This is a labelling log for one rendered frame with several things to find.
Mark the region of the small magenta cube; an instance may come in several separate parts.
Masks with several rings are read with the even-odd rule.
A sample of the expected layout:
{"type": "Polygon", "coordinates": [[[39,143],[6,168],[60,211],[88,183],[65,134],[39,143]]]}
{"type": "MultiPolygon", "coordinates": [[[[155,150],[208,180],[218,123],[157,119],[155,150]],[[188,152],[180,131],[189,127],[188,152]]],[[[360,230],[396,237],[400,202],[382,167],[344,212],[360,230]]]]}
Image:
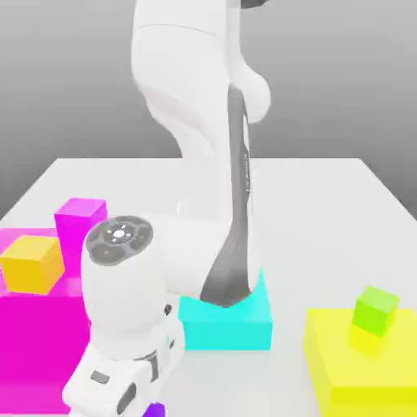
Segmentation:
{"type": "Polygon", "coordinates": [[[80,277],[84,239],[91,228],[108,218],[106,201],[72,197],[54,217],[65,274],[80,277]]]}

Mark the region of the large magenta box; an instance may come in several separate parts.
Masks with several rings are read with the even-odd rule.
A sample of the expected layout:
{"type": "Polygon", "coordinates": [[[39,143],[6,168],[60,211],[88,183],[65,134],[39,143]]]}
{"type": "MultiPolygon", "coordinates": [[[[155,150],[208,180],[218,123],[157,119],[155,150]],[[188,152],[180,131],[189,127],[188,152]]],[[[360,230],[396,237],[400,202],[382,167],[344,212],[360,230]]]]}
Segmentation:
{"type": "Polygon", "coordinates": [[[62,390],[90,340],[81,256],[46,296],[11,294],[0,270],[0,414],[67,414],[62,390]]]}

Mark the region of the small orange cube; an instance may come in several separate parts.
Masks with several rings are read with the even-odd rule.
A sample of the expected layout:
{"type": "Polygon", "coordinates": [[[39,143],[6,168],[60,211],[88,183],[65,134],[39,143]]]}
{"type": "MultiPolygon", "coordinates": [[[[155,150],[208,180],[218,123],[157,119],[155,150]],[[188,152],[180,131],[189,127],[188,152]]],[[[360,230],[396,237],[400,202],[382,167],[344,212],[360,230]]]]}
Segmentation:
{"type": "Polygon", "coordinates": [[[22,235],[2,255],[8,292],[47,295],[64,273],[57,237],[22,235]]]}

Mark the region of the large cyan box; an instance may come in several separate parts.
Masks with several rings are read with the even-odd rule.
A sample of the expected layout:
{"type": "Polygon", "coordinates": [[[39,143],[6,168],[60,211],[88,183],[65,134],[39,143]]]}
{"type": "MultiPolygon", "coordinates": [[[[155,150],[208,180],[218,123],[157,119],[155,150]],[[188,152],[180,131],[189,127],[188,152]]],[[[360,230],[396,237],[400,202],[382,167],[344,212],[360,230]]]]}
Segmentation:
{"type": "Polygon", "coordinates": [[[230,308],[182,296],[178,318],[188,351],[264,351],[271,347],[274,321],[263,272],[253,293],[230,308]]]}

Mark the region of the small green cube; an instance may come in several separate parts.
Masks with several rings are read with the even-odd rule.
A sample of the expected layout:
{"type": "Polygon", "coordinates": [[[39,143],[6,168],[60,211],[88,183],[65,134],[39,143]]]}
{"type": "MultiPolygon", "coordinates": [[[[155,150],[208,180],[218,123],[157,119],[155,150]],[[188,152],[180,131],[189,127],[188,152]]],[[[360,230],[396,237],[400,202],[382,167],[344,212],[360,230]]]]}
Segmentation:
{"type": "Polygon", "coordinates": [[[393,322],[398,302],[398,296],[369,285],[356,301],[352,324],[383,337],[393,322]]]}

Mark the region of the large yellow box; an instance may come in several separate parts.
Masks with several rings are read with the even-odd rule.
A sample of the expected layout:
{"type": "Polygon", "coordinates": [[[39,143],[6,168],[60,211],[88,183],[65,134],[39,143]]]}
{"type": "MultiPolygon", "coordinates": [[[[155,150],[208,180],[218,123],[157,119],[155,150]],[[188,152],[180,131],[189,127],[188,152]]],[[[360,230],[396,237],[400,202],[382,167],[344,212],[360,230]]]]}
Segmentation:
{"type": "Polygon", "coordinates": [[[417,417],[417,313],[378,337],[351,309],[308,309],[303,347],[320,417],[417,417]]]}

